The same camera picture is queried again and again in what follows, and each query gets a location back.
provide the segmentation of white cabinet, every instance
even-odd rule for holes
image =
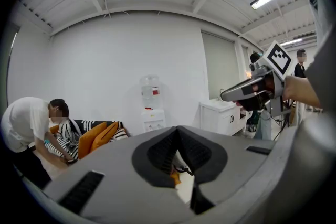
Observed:
[[[235,103],[218,99],[199,103],[201,108],[201,129],[225,135],[234,135],[244,129],[251,112],[241,110]]]

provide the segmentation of water bottle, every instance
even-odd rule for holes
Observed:
[[[160,81],[157,75],[147,75],[140,79],[142,104],[145,109],[160,106]]]

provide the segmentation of man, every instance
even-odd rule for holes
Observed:
[[[298,58],[298,63],[294,69],[294,76],[299,78],[306,78],[305,75],[305,67],[303,63],[307,60],[306,51],[300,49],[296,52],[296,56]],[[296,101],[296,108],[295,108],[295,116],[293,120],[293,125],[299,125],[304,118],[304,112],[306,110],[306,105]]]
[[[255,63],[258,61],[258,59],[261,57],[260,54],[257,52],[251,54],[250,60],[251,63]],[[260,114],[260,118],[258,121],[257,129],[256,129],[256,134],[253,137],[254,139],[263,139],[263,140],[271,140],[272,139],[272,131],[271,131],[271,115],[267,110],[263,110],[262,113]]]
[[[36,186],[43,189],[50,177],[44,170],[41,161],[30,150],[28,145],[35,142],[35,148],[47,161],[60,169],[67,168],[65,160],[48,151],[44,140],[48,139],[61,151],[66,160],[73,159],[58,144],[49,129],[49,118],[60,123],[69,116],[69,109],[63,99],[54,99],[50,103],[34,97],[16,100],[6,109],[1,120],[1,133],[13,164]]]

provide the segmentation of white shirt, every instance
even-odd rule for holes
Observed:
[[[1,133],[7,147],[13,152],[22,152],[34,141],[34,136],[44,140],[49,132],[48,102],[24,97],[6,109],[1,119]]]

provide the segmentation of black slot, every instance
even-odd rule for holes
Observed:
[[[268,155],[271,150],[268,148],[263,148],[263,147],[258,147],[258,146],[249,146],[246,148],[247,151],[263,154],[263,155]]]
[[[84,177],[62,198],[60,205],[75,214],[79,214],[98,185],[104,178],[104,174],[94,171],[88,172]]]

